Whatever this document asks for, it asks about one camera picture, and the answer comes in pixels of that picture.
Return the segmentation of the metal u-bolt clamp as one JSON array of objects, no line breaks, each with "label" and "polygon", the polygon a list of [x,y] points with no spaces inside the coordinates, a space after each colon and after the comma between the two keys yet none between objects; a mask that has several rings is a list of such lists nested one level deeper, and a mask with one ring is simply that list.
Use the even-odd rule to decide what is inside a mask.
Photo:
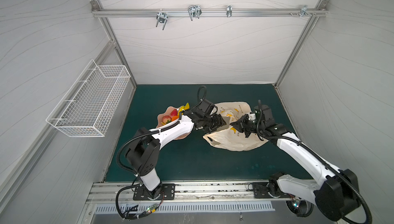
[{"label": "metal u-bolt clamp", "polygon": [[164,30],[168,21],[168,15],[164,12],[158,12],[156,19],[156,27],[158,27],[159,24],[162,24],[162,30]]},{"label": "metal u-bolt clamp", "polygon": [[193,21],[194,18],[199,19],[201,14],[202,14],[200,5],[189,6],[187,11],[188,11],[188,14],[189,14],[189,17],[190,17],[191,21]]}]

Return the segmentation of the metal hook clamp right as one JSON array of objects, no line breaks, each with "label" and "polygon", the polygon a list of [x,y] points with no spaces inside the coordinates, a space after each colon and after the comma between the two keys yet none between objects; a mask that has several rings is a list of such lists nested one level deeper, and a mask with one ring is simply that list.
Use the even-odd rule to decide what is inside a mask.
[{"label": "metal hook clamp right", "polygon": [[289,15],[290,15],[290,16],[293,16],[293,17],[302,18],[302,17],[315,17],[315,16],[317,16],[317,13],[315,13],[315,12],[309,12],[309,11],[308,11],[308,6],[307,6],[307,5],[304,5],[304,6],[300,9],[299,12],[297,12],[297,13],[291,13],[291,12],[290,12]]}]

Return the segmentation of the metal U-bolt clamp middle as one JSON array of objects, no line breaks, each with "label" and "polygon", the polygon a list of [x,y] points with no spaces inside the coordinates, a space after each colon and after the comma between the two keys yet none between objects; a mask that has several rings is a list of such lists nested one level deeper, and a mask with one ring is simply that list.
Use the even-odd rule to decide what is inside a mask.
[{"label": "metal U-bolt clamp middle", "polygon": [[191,21],[193,21],[194,18],[199,19],[201,14],[202,14],[200,5],[189,6],[187,11],[188,11],[188,14],[189,14],[189,17],[190,17]]}]

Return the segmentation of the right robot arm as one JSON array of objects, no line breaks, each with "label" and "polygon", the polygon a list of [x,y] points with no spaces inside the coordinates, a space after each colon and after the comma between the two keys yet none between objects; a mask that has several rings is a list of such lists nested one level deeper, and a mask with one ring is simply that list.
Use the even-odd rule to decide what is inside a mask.
[{"label": "right robot arm", "polygon": [[246,137],[253,133],[272,142],[312,177],[311,181],[307,181],[285,173],[274,174],[267,185],[272,197],[287,194],[295,200],[309,202],[333,222],[346,219],[349,213],[362,205],[357,176],[320,157],[283,124],[276,123],[272,118],[266,120],[256,113],[246,114],[230,125]]}]

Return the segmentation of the aluminium cross rail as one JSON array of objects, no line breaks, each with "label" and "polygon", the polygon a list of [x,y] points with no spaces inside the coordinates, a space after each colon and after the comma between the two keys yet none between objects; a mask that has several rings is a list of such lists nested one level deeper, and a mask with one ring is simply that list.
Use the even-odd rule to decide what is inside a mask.
[{"label": "aluminium cross rail", "polygon": [[[233,7],[232,17],[291,17],[289,14],[297,13],[301,8],[295,9],[237,9]],[[201,9],[200,18],[226,16],[226,8]],[[317,17],[326,16],[328,10],[308,9],[309,12],[317,13]],[[187,9],[102,9],[93,11],[94,17],[102,18],[155,18],[158,12],[164,12],[169,18],[189,17]]]}]

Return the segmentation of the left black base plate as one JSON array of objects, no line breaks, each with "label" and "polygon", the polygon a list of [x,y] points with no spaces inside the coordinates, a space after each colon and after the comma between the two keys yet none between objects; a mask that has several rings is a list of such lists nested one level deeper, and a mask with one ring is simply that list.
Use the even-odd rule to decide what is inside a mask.
[{"label": "left black base plate", "polygon": [[160,183],[153,191],[142,185],[138,186],[134,192],[133,200],[174,200],[175,184]]}]

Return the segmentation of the small metal bracket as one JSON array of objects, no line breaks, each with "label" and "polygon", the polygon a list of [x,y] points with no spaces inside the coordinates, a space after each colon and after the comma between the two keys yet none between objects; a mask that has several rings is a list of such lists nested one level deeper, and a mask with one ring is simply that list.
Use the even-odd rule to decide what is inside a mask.
[{"label": "small metal bracket", "polygon": [[233,7],[231,5],[228,5],[226,7],[226,16],[227,16],[227,18],[232,17],[232,14],[233,14]]}]

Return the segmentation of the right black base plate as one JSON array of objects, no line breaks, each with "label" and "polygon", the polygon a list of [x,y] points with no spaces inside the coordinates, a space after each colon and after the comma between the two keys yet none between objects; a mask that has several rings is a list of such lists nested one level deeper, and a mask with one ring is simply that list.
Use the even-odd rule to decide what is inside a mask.
[{"label": "right black base plate", "polygon": [[256,199],[292,199],[289,194],[283,193],[276,182],[254,182],[248,185]]}]

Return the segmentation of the yellow banana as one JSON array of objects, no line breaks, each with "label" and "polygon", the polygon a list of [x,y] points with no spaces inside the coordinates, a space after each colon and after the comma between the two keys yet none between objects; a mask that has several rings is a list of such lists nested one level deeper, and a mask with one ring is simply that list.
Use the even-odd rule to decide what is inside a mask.
[{"label": "yellow banana", "polygon": [[187,104],[184,105],[184,106],[179,107],[179,108],[178,108],[178,114],[180,114],[182,111],[188,110],[189,108],[190,108],[189,103],[187,103]]}]

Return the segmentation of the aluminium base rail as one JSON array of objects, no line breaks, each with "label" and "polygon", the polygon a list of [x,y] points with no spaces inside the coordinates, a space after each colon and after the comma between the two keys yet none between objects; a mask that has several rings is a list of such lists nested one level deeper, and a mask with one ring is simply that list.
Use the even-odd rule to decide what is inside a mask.
[{"label": "aluminium base rail", "polygon": [[[268,182],[268,180],[250,181],[173,181],[163,184],[175,184],[174,200],[165,202],[197,202],[197,201],[258,201],[253,197],[253,192],[248,190],[248,185],[254,182]],[[121,183],[95,183],[87,197],[87,203],[114,203],[117,192],[131,185],[129,182]]]}]

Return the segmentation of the banana print plastic bag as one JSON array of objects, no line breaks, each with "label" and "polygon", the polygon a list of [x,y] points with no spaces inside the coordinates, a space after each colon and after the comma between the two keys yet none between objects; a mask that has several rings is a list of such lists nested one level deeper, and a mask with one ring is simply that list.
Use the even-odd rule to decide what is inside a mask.
[{"label": "banana print plastic bag", "polygon": [[203,136],[211,146],[229,151],[250,151],[268,142],[266,139],[258,139],[254,133],[245,137],[244,133],[238,132],[230,125],[231,122],[237,121],[243,115],[250,114],[251,107],[248,103],[227,102],[218,103],[216,106],[219,109],[218,114],[222,116],[227,125]]}]

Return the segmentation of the red apple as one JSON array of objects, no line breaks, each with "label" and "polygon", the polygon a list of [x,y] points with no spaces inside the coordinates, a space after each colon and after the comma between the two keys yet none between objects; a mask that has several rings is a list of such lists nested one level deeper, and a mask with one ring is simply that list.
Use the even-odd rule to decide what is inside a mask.
[{"label": "red apple", "polygon": [[178,110],[177,110],[177,109],[173,109],[173,110],[171,111],[171,113],[169,114],[169,116],[170,116],[171,118],[173,118],[173,117],[175,117],[175,116],[178,116]]}]

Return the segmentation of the green table mat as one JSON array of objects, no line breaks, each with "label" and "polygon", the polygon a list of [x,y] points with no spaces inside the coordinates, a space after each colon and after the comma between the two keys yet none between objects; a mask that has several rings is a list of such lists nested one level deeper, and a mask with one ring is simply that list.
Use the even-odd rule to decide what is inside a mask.
[{"label": "green table mat", "polygon": [[[140,128],[157,126],[157,117],[170,106],[194,106],[199,96],[197,85],[139,85],[132,99],[118,146],[131,139]],[[290,120],[271,84],[208,85],[206,97],[217,104],[258,103],[272,109],[276,122],[292,130]],[[266,143],[251,151],[233,152],[212,147],[203,131],[193,131],[185,139],[173,141],[160,152],[156,171],[163,181],[268,179],[277,172],[308,179],[309,174],[288,154]]]}]

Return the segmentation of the metal U-bolt clamp left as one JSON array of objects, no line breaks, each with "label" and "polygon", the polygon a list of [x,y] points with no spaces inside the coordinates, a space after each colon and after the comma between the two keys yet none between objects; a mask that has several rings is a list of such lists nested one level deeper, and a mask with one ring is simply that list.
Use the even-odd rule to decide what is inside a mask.
[{"label": "metal U-bolt clamp left", "polygon": [[164,12],[158,12],[156,19],[156,27],[158,27],[159,24],[162,24],[162,30],[164,30],[168,21],[168,15]]}]

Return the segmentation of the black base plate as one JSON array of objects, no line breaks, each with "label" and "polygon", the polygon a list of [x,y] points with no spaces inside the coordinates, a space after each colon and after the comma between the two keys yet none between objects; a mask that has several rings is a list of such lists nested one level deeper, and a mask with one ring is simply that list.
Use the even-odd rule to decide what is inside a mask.
[{"label": "black base plate", "polygon": [[276,182],[254,182],[248,185],[256,199],[292,199],[289,194],[283,193]]},{"label": "black base plate", "polygon": [[160,183],[153,191],[142,185],[138,186],[134,192],[133,200],[174,200],[175,184]]}]

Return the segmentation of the white vent strip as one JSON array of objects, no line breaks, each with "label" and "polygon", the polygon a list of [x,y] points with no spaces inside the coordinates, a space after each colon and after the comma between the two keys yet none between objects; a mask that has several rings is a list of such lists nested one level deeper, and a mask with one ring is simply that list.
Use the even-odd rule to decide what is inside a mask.
[{"label": "white vent strip", "polygon": [[[142,213],[154,203],[123,203],[119,204],[123,212],[137,206],[135,213]],[[164,213],[247,213],[275,211],[271,201],[223,201],[223,202],[164,202],[157,212]],[[117,214],[115,204],[97,204],[95,214]]]}]

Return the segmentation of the red strawberry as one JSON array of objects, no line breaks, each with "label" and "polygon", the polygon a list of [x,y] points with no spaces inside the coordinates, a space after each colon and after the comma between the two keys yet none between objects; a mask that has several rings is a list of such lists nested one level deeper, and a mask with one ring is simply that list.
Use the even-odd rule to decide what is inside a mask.
[{"label": "red strawberry", "polygon": [[172,122],[171,119],[172,119],[172,118],[171,118],[169,115],[163,116],[163,118],[162,118],[162,124],[163,124],[163,125],[166,125],[166,124]]}]

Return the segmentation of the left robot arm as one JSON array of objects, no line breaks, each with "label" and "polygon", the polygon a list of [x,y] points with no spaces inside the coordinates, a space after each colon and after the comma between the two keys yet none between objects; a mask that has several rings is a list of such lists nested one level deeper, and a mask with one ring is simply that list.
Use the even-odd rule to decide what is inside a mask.
[{"label": "left robot arm", "polygon": [[162,189],[162,181],[156,172],[161,149],[194,129],[202,129],[210,134],[227,127],[228,121],[219,114],[182,112],[179,119],[162,127],[139,129],[126,147],[125,158],[149,198],[156,199]]}]

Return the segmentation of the orange fruit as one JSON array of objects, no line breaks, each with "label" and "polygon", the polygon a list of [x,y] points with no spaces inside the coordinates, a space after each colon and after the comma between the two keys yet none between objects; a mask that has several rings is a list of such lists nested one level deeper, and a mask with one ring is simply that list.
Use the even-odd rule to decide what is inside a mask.
[{"label": "orange fruit", "polygon": [[174,116],[174,117],[172,117],[171,121],[175,121],[175,120],[177,120],[177,119],[179,119],[179,116],[178,116],[178,115],[177,115],[177,116]]}]

